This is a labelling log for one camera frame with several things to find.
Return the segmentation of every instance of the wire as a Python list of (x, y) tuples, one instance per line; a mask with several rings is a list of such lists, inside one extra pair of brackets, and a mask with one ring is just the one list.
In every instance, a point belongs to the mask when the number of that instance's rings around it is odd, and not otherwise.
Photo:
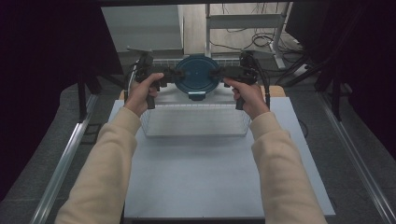
[(301, 58), (297, 60), (294, 64), (291, 65), (291, 67), (284, 73), (280, 78), (276, 81), (276, 85), (282, 86), (280, 82), (283, 80), (283, 78), (293, 74), (302, 64), (304, 64), (306, 61), (308, 61), (308, 56), (304, 54)]
[[(222, 48), (226, 48), (226, 49), (237, 49), (237, 48), (233, 48), (233, 47), (229, 47), (229, 46), (225, 46), (225, 45), (220, 45), (220, 44), (214, 44), (211, 40), (209, 40), (209, 43), (211, 43), (214, 46), (218, 46), (218, 47), (222, 47)], [(250, 47), (253, 43), (249, 44), (247, 47), (244, 47), (242, 49), (247, 49), (248, 47)]]
[(264, 86), (264, 90), (265, 90), (265, 103), (268, 105), (268, 108), (270, 108), (270, 103), (271, 103), (271, 95), (270, 95), (270, 85), (269, 85), (269, 79), (267, 81), (267, 77), (265, 75), (265, 73), (262, 71), (262, 66), (260, 65), (259, 60), (257, 60), (256, 58), (253, 57), (253, 55), (247, 54), (247, 57), (250, 57), (253, 62), (255, 63), (255, 67), (258, 69), (258, 71), (256, 71), (253, 68), (247, 68), (247, 70), (252, 70), (256, 73), (259, 74), (260, 78), (262, 79), (262, 85)]
[(274, 41), (274, 39), (273, 38), (271, 38), (271, 37), (269, 37), (268, 35), (261, 35), (262, 33), (257, 33), (257, 34), (255, 34), (255, 35), (253, 35), (252, 37), (251, 37), (251, 42), (256, 46), (256, 47), (260, 47), (260, 48), (263, 48), (263, 47), (266, 47), (266, 46), (269, 46), (270, 45), (270, 42), (269, 41), (267, 41), (265, 44), (258, 44), (258, 43), (256, 43), (256, 40), (258, 40), (258, 39), (268, 39), (268, 40), (270, 40), (270, 41)]
[[(250, 14), (253, 14), (253, 12), (256, 10), (257, 8), (257, 14), (259, 14), (259, 3), (257, 3), (257, 5), (253, 8), (253, 10), (250, 12)], [(227, 11), (228, 14), (230, 14), (230, 11), (228, 11), (227, 7), (225, 6), (225, 4), (221, 4), (222, 7), (222, 12), (223, 15), (225, 15), (225, 12)], [(241, 31), (246, 31), (248, 28), (243, 28), (243, 29), (239, 29), (239, 30), (229, 30), (229, 29), (225, 29), (228, 33), (237, 33), (237, 32), (241, 32)]]
[(305, 133), (303, 132), (304, 138), (308, 137), (308, 134), (309, 134), (308, 126), (307, 126), (302, 120), (300, 120), (300, 119), (298, 119), (298, 118), (297, 118), (297, 120), (298, 120), (298, 122), (299, 122), (300, 124), (302, 124), (302, 125), (304, 126), (304, 129), (305, 129)]
[(286, 58), (285, 55), (288, 55), (288, 54), (300, 54), (300, 53), (296, 53), (296, 52), (284, 52), (284, 53), (282, 54), (282, 58), (283, 58), (286, 62), (288, 62), (288, 63), (297, 63), (297, 62), (298, 62), (298, 60), (297, 60), (297, 61), (291, 61), (291, 60), (289, 60), (288, 58)]
[(262, 3), (262, 14), (263, 13), (267, 13), (267, 3)]
[(282, 39), (281, 37), (279, 38), (279, 40), (280, 40), (280, 42), (281, 42), (282, 45), (283, 45), (283, 46), (280, 46), (280, 45), (279, 45), (280, 51), (282, 51), (282, 52), (288, 51), (288, 52), (295, 52), (295, 53), (302, 53), (302, 54), (304, 53), (303, 50), (289, 49), (289, 48), (286, 46), (285, 42), (283, 41), (283, 39)]
[(270, 85), (271, 84), (271, 77), (269, 76), (269, 74), (265, 70), (263, 70), (262, 68), (261, 68), (261, 70), (264, 73), (264, 75), (268, 78), (268, 84)]
[(130, 69), (127, 73), (126, 79), (125, 79), (125, 87), (124, 87), (124, 92), (125, 92), (125, 101), (128, 99), (129, 95), (129, 90), (132, 87), (132, 83), (134, 82), (134, 79), (136, 77), (136, 72), (141, 70), (141, 69), (146, 69), (147, 67), (142, 67), (142, 68), (137, 68), (137, 63), (133, 63), (130, 66)]

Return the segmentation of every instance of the person's right hand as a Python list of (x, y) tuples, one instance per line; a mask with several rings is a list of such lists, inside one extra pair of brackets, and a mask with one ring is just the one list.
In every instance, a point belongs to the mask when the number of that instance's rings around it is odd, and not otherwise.
[(235, 101), (240, 97), (244, 98), (244, 110), (252, 120), (260, 114), (270, 111), (262, 97), (262, 89), (258, 85), (249, 86), (228, 77), (225, 77), (223, 80), (226, 84), (233, 87), (233, 98)]
[(134, 81), (129, 89), (129, 97), (124, 107), (134, 112), (139, 118), (148, 109), (146, 98), (148, 95), (157, 97), (157, 89), (150, 87), (151, 83), (160, 80), (163, 73), (153, 73), (141, 83)]

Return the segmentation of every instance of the white tabletop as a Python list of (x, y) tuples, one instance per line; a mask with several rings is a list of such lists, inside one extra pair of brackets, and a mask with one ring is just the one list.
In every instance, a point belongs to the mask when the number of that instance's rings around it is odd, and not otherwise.
[[(116, 101), (110, 119), (123, 101)], [(288, 97), (271, 110), (300, 149), (325, 216), (334, 215), (326, 189)], [(244, 137), (147, 138), (140, 129), (125, 202), (125, 217), (264, 217), (250, 131)]]

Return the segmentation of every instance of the sweater sleeve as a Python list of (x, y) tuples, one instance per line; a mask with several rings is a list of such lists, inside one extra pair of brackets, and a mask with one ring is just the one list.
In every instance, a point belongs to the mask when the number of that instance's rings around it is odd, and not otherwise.
[(299, 150), (274, 113), (250, 124), (253, 157), (260, 174), (265, 223), (326, 223)]
[(140, 119), (122, 107), (105, 124), (56, 223), (119, 223)]

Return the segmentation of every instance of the white cabinet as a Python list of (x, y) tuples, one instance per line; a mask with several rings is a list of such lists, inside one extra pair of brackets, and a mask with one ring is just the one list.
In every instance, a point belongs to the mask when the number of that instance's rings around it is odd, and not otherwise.
[(183, 49), (180, 6), (102, 7), (117, 52)]

